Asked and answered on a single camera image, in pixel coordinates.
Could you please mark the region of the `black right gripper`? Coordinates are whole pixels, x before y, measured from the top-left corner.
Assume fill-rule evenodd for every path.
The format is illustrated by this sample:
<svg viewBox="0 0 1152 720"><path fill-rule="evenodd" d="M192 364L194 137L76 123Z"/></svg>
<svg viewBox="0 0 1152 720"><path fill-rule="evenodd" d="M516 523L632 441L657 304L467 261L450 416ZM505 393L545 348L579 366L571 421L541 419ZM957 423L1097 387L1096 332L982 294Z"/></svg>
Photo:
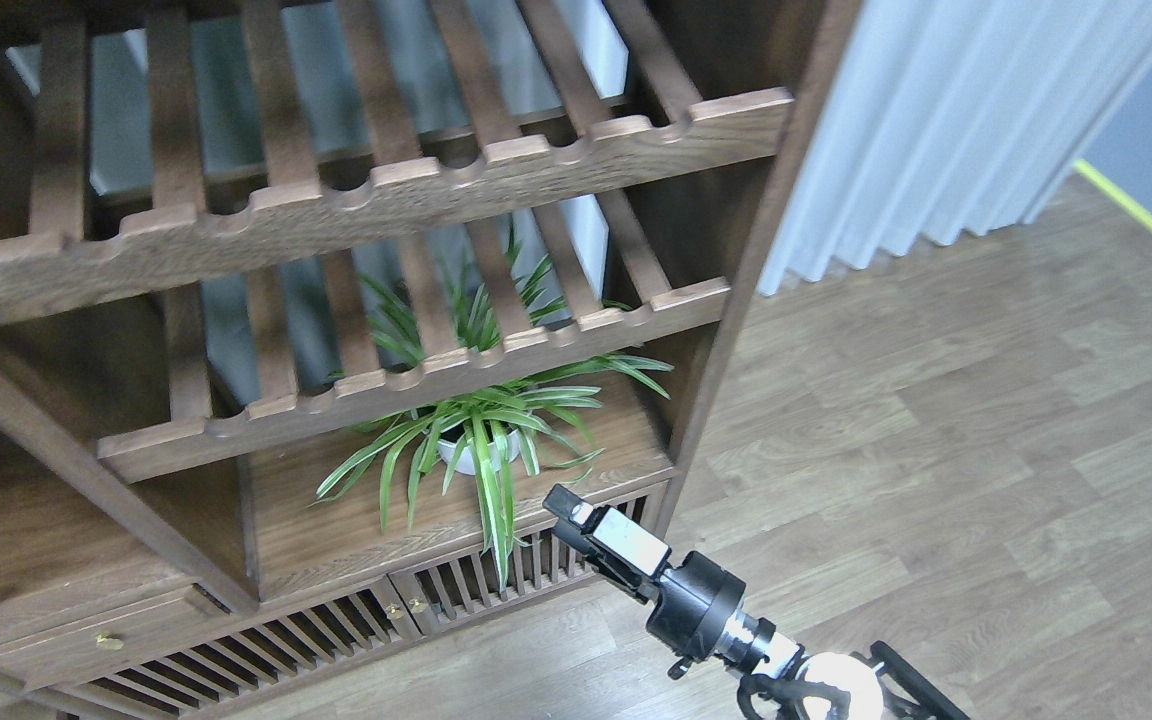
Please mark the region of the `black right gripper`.
<svg viewBox="0 0 1152 720"><path fill-rule="evenodd" d="M570 488L553 486L543 507L556 516L559 539L590 569L637 602L654 602L646 630L689 666L718 655L730 666L746 660L749 621L740 602L746 584L704 553L687 553L677 568L670 548L617 507L594 507Z"/></svg>

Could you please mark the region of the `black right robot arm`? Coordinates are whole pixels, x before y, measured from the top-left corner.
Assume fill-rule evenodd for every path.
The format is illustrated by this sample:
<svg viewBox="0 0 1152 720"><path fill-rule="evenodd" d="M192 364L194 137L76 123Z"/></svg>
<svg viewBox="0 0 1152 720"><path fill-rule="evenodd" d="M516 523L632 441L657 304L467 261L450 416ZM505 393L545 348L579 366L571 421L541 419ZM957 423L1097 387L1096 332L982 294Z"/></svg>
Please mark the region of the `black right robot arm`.
<svg viewBox="0 0 1152 720"><path fill-rule="evenodd" d="M637 602L652 602L646 632L670 647L669 679L710 657L738 680L737 706L756 719L755 700L774 703L776 719L965 719L954 702L890 644L869 655L808 653L765 617L742 609L746 585L698 551L668 562L666 541L612 505L594 506L554 486L543 502L558 538Z"/></svg>

